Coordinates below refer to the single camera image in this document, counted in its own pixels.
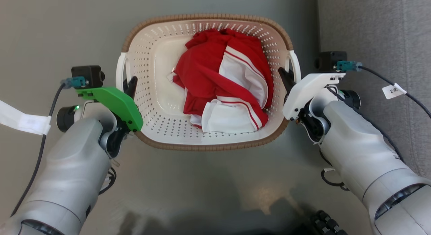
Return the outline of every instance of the white tape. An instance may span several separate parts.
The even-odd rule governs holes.
[[[382,91],[388,100],[407,93],[407,91],[401,88],[397,83],[382,88]]]
[[[0,101],[0,124],[23,132],[46,135],[51,128],[50,122],[50,116],[26,115]]]
[[[335,169],[334,168],[326,168],[326,169],[323,169],[323,171],[325,171],[325,173],[326,173],[326,172],[330,172],[330,171],[335,171]]]

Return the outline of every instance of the gray fabric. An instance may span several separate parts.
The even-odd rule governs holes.
[[[321,51],[346,51],[431,109],[431,0],[318,0]],[[431,120],[406,96],[386,100],[374,75],[348,73],[341,85],[399,147],[415,172],[431,178]]]

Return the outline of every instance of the clothing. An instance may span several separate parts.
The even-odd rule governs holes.
[[[211,29],[195,34],[186,47],[173,81],[187,91],[184,114],[192,115],[193,124],[204,132],[234,133],[267,123],[262,109],[271,106],[274,85],[259,39]]]

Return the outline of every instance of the laundry basket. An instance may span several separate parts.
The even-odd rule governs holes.
[[[184,89],[166,77],[195,33],[225,28],[259,38],[271,67],[274,96],[266,110],[269,120],[256,132],[202,132],[183,114]],[[281,112],[286,90],[277,70],[289,66],[297,82],[301,73],[291,40],[270,19],[238,14],[180,14],[146,20],[130,32],[118,60],[116,85],[123,90],[123,80],[138,78],[134,101],[144,124],[136,136],[148,145],[195,151],[239,149],[269,143],[286,129],[288,121]]]

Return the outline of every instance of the white label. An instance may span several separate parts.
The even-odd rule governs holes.
[[[382,91],[385,94],[386,99],[388,100],[394,97],[403,95],[407,92],[403,88],[401,88],[400,85],[398,85],[397,83],[395,83],[394,85],[389,85],[382,88]]]
[[[326,168],[326,169],[323,169],[324,171],[325,171],[325,173],[326,172],[330,172],[330,171],[335,171],[335,169],[334,168]]]
[[[177,75],[177,74],[174,72],[171,72],[168,76],[166,76],[166,78],[169,80],[169,82],[173,83],[175,75]]]

